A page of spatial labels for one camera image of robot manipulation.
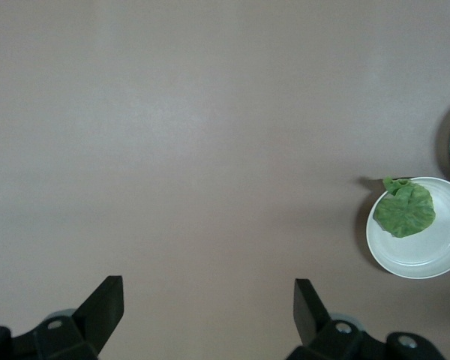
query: white plate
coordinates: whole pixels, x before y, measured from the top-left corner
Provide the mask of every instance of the white plate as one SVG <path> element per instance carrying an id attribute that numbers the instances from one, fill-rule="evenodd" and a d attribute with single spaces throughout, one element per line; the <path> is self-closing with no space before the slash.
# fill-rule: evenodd
<path id="1" fill-rule="evenodd" d="M 376 261 L 392 274 L 425 279 L 450 270 L 450 182 L 441 178 L 413 178 L 433 199 L 436 217 L 422 232 L 395 238 L 374 219 L 375 202 L 367 221 L 367 242 Z"/>

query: white ceramic dish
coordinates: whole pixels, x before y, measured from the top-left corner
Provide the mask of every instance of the white ceramic dish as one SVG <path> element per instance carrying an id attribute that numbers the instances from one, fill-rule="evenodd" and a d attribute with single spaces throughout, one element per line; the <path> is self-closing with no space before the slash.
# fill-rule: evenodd
<path id="1" fill-rule="evenodd" d="M 403 278 L 432 278 L 450 271 L 450 182 L 441 178 L 413 178 L 430 191 L 435 221 L 418 234 L 395 238 L 374 219 L 375 202 L 367 221 L 367 242 L 376 261 Z"/>

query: metal bolt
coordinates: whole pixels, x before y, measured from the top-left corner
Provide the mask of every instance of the metal bolt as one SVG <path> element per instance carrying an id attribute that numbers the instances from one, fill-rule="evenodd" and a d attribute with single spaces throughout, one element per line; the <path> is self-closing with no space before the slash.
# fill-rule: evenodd
<path id="1" fill-rule="evenodd" d="M 335 328 L 341 334 L 349 334 L 350 332 L 352 332 L 352 328 L 350 328 L 350 326 L 345 322 L 337 322 L 337 324 L 335 324 Z"/>
<path id="2" fill-rule="evenodd" d="M 402 344 L 404 347 L 409 347 L 410 349 L 415 349 L 418 346 L 417 342 L 413 340 L 412 337 L 407 335 L 401 335 L 398 338 L 398 342 Z"/>
<path id="3" fill-rule="evenodd" d="M 52 321 L 50 324 L 48 324 L 47 328 L 49 330 L 53 330 L 53 329 L 59 328 L 60 326 L 62 326 L 62 321 L 61 320 L 55 320 L 55 321 Z"/>

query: green food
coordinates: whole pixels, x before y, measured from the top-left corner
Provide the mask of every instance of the green food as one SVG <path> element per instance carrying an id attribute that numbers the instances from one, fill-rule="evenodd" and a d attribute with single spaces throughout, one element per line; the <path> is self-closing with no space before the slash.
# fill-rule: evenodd
<path id="1" fill-rule="evenodd" d="M 376 205 L 373 217 L 380 226 L 397 238 L 427 229 L 435 220 L 430 192 L 408 179 L 384 178 L 388 194 Z"/>

